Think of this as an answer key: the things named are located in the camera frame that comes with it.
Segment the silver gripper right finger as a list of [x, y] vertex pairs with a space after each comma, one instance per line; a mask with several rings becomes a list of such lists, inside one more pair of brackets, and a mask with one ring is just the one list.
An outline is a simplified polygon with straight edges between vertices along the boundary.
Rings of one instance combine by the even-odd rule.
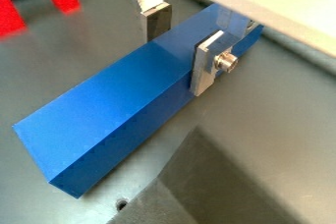
[[199, 42], [195, 49], [195, 61], [191, 79], [191, 93], [200, 96], [212, 86], [220, 71], [229, 73], [237, 57], [232, 54], [233, 45], [245, 37], [255, 22], [239, 13], [220, 8], [217, 11], [217, 29]]

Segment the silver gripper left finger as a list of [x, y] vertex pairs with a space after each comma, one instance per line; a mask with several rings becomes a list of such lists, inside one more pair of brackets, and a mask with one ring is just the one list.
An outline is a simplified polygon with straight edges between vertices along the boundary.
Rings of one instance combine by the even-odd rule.
[[144, 40], [151, 41], [171, 29], [172, 5], [164, 0], [135, 0], [144, 32]]

